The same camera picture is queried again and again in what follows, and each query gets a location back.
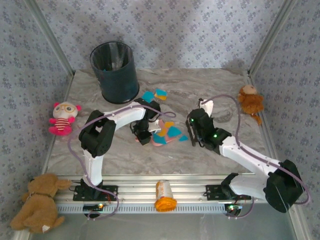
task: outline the teddy bear ear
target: teddy bear ear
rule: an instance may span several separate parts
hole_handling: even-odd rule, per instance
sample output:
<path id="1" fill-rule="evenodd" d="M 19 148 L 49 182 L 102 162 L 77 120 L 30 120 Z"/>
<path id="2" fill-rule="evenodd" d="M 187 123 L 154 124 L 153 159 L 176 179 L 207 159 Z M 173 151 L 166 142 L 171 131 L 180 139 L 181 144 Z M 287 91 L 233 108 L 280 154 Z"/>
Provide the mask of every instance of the teddy bear ear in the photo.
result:
<path id="1" fill-rule="evenodd" d="M 63 180 L 56 181 L 55 186 L 58 189 L 63 190 L 63 189 L 68 189 L 71 186 L 71 184 L 72 184 L 72 181 L 63 179 Z"/>

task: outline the pink and white plush doll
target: pink and white plush doll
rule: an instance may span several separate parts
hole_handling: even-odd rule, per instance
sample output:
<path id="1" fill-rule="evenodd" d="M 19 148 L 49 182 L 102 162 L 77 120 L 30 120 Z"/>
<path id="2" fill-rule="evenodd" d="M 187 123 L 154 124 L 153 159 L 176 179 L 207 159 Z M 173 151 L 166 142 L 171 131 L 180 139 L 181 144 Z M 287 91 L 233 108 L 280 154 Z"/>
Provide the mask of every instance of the pink and white plush doll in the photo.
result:
<path id="1" fill-rule="evenodd" d="M 49 122 L 54 126 L 49 127 L 49 132 L 58 136 L 69 135 L 72 132 L 71 124 L 75 122 L 81 106 L 64 101 L 62 103 L 56 102 L 53 107 L 54 118 L 50 118 Z"/>

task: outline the gray marble table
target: gray marble table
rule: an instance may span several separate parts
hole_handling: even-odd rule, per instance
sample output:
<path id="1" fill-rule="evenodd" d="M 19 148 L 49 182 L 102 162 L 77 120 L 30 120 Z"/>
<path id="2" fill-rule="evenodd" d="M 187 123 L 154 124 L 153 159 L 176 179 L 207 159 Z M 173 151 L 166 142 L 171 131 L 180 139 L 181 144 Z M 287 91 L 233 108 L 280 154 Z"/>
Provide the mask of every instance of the gray marble table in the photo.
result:
<path id="1" fill-rule="evenodd" d="M 209 98 L 218 94 L 238 95 L 245 84 L 241 71 L 230 69 L 138 69 L 141 97 L 145 91 L 156 88 L 167 91 L 167 100 L 160 103 L 163 112 L 173 111 L 176 127 L 188 136 L 185 126 L 186 116 L 197 107 L 199 98 Z M 92 70 L 77 70 L 67 100 L 81 105 L 73 129 L 83 126 L 94 110 L 108 112 L 121 105 L 106 102 L 99 89 L 98 80 Z M 219 98 L 214 101 L 212 112 L 216 127 L 235 133 L 237 108 L 231 99 Z M 248 115 L 241 114 L 240 140 L 253 149 L 265 153 L 263 140 L 257 123 Z M 47 172 L 57 175 L 82 175 L 80 163 L 67 147 L 68 136 L 57 136 L 48 160 Z M 74 139 L 72 148 L 83 157 L 80 141 Z M 246 173 L 236 162 L 219 156 L 200 146 L 192 147 L 191 142 L 177 139 L 160 147 L 147 144 L 142 146 L 135 141 L 129 126 L 115 132 L 112 145 L 104 157 L 104 175 L 160 175 L 160 174 L 212 174 L 227 175 L 231 172 Z"/>

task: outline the stuffed animal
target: stuffed animal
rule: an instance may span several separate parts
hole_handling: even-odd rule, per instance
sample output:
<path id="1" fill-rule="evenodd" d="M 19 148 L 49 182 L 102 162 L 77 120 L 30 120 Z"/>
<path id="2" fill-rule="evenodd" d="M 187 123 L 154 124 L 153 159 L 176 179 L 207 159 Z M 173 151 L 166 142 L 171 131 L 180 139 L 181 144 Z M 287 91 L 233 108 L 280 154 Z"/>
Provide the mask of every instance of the stuffed animal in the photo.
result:
<path id="1" fill-rule="evenodd" d="M 258 125 L 262 123 L 257 113 L 264 109 L 263 100 L 264 97 L 259 95 L 257 89 L 252 85 L 242 87 L 238 94 L 238 101 L 241 103 L 242 110 L 246 114 L 250 114 Z"/>
<path id="2" fill-rule="evenodd" d="M 14 230 L 29 228 L 30 233 L 47 233 L 61 225 L 65 217 L 58 217 L 53 197 L 58 189 L 67 189 L 69 180 L 59 180 L 55 174 L 45 173 L 28 183 L 28 192 L 22 196 L 24 205 L 13 218 L 10 226 Z"/>
<path id="3" fill-rule="evenodd" d="M 65 136 L 72 132 L 71 124 L 75 122 L 78 111 L 81 110 L 80 105 L 73 105 L 67 101 L 54 105 L 53 117 L 49 122 L 54 126 L 49 127 L 49 132 L 58 135 Z"/>

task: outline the brown monkey plush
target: brown monkey plush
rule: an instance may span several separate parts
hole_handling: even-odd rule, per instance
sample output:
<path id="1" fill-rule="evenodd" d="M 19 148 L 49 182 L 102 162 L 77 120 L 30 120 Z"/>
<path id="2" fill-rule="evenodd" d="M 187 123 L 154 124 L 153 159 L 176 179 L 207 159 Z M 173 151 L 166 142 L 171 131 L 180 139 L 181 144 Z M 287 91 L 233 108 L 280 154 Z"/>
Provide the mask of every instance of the brown monkey plush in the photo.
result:
<path id="1" fill-rule="evenodd" d="M 67 189 L 69 180 L 59 180 L 53 173 L 35 177 L 28 183 L 28 192 L 22 196 L 24 205 L 13 218 L 10 226 L 14 230 L 29 228 L 30 233 L 46 233 L 61 225 L 65 217 L 58 218 L 53 197 L 58 189 Z"/>
<path id="2" fill-rule="evenodd" d="M 239 91 L 238 101 L 241 103 L 242 110 L 246 114 L 250 114 L 258 125 L 262 123 L 257 113 L 264 109 L 263 100 L 264 97 L 259 95 L 257 89 L 252 85 L 246 85 Z"/>

